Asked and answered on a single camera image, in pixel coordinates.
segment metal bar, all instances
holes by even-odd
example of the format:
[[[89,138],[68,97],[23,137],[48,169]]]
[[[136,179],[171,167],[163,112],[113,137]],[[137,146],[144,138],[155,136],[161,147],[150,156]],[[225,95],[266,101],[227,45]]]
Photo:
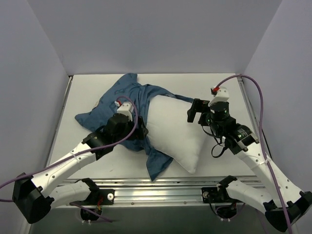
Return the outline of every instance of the metal bar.
[[[117,190],[115,197],[120,196],[189,196],[189,195],[201,195],[200,189],[162,189],[162,190]]]
[[[63,113],[64,113],[64,110],[65,110],[65,105],[66,105],[66,101],[67,101],[67,98],[68,98],[68,95],[69,95],[70,87],[72,85],[72,81],[73,81],[73,76],[70,76],[69,80],[68,80],[68,83],[67,83],[66,90],[65,90],[65,94],[64,94],[64,101],[63,101],[63,105],[62,105],[62,110],[61,110],[61,112],[59,114],[57,127],[55,129],[53,140],[52,140],[52,143],[51,143],[49,156],[48,156],[48,159],[47,159],[46,164],[45,164],[46,167],[49,166],[50,161],[51,161],[51,157],[52,157],[55,141],[56,141],[57,136],[58,136],[60,122],[61,122],[62,117],[63,117]]]
[[[237,80],[238,80],[238,84],[239,84],[240,90],[242,92],[242,95],[243,95],[243,98],[244,98],[244,101],[245,101],[245,104],[246,104],[246,107],[250,116],[250,120],[253,125],[253,129],[256,132],[256,135],[259,136],[260,135],[259,134],[259,121],[257,120],[257,117],[254,113],[254,108],[251,105],[249,98],[247,96],[246,89],[244,86],[244,81],[242,78],[237,78]],[[270,156],[270,158],[272,158],[270,151],[269,151],[269,147],[266,142],[265,142],[265,152]]]
[[[157,179],[156,181],[151,182],[150,179],[96,179],[93,178],[92,180],[99,186],[104,186],[104,185],[111,185],[111,184],[116,184],[118,185],[128,185],[128,186],[134,186],[134,185],[139,185],[139,186],[167,186],[171,184],[175,184],[177,186],[180,185],[180,183],[183,183],[183,185],[198,185],[198,184],[203,184],[203,185],[209,185],[209,184],[216,184],[220,180],[222,180],[224,177],[223,176],[217,176],[217,177],[186,177],[186,178],[160,178]],[[250,182],[250,183],[260,183],[259,179],[254,175],[254,176],[237,176],[237,178],[242,181],[242,182]],[[75,179],[67,179],[65,180],[64,183],[73,183],[75,182]]]

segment gray wall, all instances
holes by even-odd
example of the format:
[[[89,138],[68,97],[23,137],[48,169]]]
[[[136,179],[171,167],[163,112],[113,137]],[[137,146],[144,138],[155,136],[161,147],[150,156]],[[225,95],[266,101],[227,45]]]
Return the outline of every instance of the gray wall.
[[[303,190],[312,190],[312,1],[283,0],[246,72],[264,94],[264,132],[277,165]],[[259,113],[259,97],[246,82]],[[298,221],[312,230],[312,211]]]
[[[281,0],[28,0],[67,73],[243,71]]]
[[[1,184],[43,166],[68,77],[27,1],[0,1],[0,32]],[[1,233],[20,233],[15,204],[0,203],[0,217]]]

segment pillow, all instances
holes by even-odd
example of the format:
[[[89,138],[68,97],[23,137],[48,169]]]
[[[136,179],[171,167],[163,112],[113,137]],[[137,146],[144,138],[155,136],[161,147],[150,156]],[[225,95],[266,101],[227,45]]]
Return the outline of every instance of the pillow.
[[[194,174],[206,135],[200,125],[187,122],[191,103],[166,96],[150,101],[146,127],[148,139],[158,151],[173,157]]]

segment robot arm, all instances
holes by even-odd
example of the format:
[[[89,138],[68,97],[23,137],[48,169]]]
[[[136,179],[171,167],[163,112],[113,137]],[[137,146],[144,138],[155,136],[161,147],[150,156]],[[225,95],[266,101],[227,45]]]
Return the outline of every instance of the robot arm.
[[[229,92],[225,87],[212,88],[212,101],[194,99],[188,111],[188,122],[193,122],[195,114],[201,113],[198,123],[209,126],[211,134],[220,144],[241,159],[261,180],[268,192],[248,186],[233,176],[228,176],[217,184],[221,200],[239,200],[265,214],[267,220],[279,231],[287,230],[282,204],[277,194],[268,162],[274,171],[281,194],[285,201],[291,224],[294,224],[312,205],[312,193],[303,192],[295,186],[275,165],[271,158],[263,156],[255,134],[230,116]]]
[[[50,166],[48,170],[15,182],[13,201],[29,223],[41,220],[52,208],[57,206],[74,201],[96,204],[100,197],[103,197],[104,194],[99,187],[89,178],[70,185],[60,187],[58,185],[82,167],[110,153],[114,146],[93,151],[90,151],[91,149],[110,145],[128,136],[134,127],[132,111],[131,103],[123,103],[118,108],[117,113],[108,119],[107,125],[90,133],[73,150],[60,158],[57,161],[60,162],[58,165]],[[143,118],[138,117],[138,128],[127,140],[142,140],[147,134],[148,130],[145,128]],[[105,196],[108,201],[114,199],[113,194],[105,194]]]

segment screw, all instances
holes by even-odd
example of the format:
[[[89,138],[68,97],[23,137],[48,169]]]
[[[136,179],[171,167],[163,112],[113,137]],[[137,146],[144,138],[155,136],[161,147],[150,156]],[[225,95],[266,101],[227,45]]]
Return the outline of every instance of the screw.
[[[209,192],[207,192],[207,191],[203,192],[203,198],[208,198],[208,194],[209,194]]]
[[[108,194],[108,195],[107,195],[107,199],[108,199],[109,201],[112,201],[112,200],[114,199],[114,195],[113,195],[113,194]]]

